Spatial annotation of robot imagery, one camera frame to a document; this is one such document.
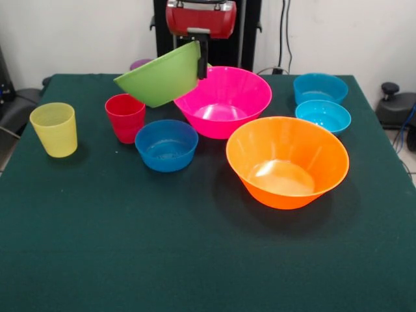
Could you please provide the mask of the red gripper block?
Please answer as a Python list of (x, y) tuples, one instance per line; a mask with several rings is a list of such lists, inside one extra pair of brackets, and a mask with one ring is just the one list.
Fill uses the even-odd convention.
[(200, 45), (198, 79), (207, 77), (208, 35), (212, 39), (231, 36), (237, 17), (234, 1), (167, 1), (166, 22), (176, 36), (196, 36)]

